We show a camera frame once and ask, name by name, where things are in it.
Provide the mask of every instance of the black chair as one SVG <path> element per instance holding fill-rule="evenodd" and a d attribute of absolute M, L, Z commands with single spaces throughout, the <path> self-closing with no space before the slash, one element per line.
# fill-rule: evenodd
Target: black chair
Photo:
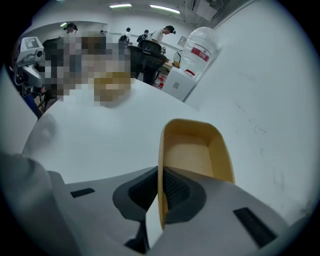
<path fill-rule="evenodd" d="M 167 58 L 159 53 L 136 46 L 128 46 L 130 50 L 131 77 L 138 78 L 143 73 L 143 82 L 153 85 L 157 70 L 166 63 Z"/>
<path fill-rule="evenodd" d="M 138 44 L 138 47 L 146 49 L 155 54 L 161 54 L 161 50 L 162 50 L 162 47 L 160 44 L 150 40 L 141 40 Z"/>

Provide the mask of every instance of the black slot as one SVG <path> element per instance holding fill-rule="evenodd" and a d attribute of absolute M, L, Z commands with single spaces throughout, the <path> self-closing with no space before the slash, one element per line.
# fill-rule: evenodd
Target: black slot
<path fill-rule="evenodd" d="M 240 208 L 233 212 L 260 248 L 277 238 L 248 207 Z"/>
<path fill-rule="evenodd" d="M 82 197 L 84 195 L 95 192 L 92 188 L 85 188 L 77 191 L 70 192 L 73 198 Z"/>

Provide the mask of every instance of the person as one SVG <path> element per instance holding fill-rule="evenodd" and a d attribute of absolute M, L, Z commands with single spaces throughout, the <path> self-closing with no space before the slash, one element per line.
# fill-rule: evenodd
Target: person
<path fill-rule="evenodd" d="M 169 25 L 163 29 L 156 30 L 155 32 L 149 34 L 146 39 L 160 44 L 163 36 L 171 33 L 176 34 L 176 31 L 173 26 Z"/>
<path fill-rule="evenodd" d="M 130 30 L 131 28 L 127 27 L 126 31 L 120 35 L 119 42 L 125 43 L 127 45 L 129 44 L 130 36 L 131 36 Z"/>
<path fill-rule="evenodd" d="M 66 25 L 66 27 L 64 28 L 64 30 L 66 30 L 66 33 L 69 35 L 72 34 L 76 34 L 78 31 L 78 28 L 75 24 L 73 24 L 72 22 L 70 22 L 68 25 Z"/>
<path fill-rule="evenodd" d="M 138 37 L 138 39 L 136 41 L 138 43 L 140 43 L 141 40 L 145 40 L 147 38 L 147 36 L 148 36 L 148 33 L 149 33 L 149 30 L 146 29 L 143 34 L 139 35 L 139 37 Z"/>

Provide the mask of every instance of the white table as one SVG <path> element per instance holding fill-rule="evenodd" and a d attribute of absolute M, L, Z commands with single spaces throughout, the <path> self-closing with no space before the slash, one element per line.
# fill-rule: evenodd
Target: white table
<path fill-rule="evenodd" d="M 122 175 L 158 165 L 161 131 L 174 118 L 201 120 L 193 108 L 136 79 L 126 96 L 106 106 L 93 106 L 92 90 L 74 90 L 38 120 L 23 154 L 66 184 Z"/>

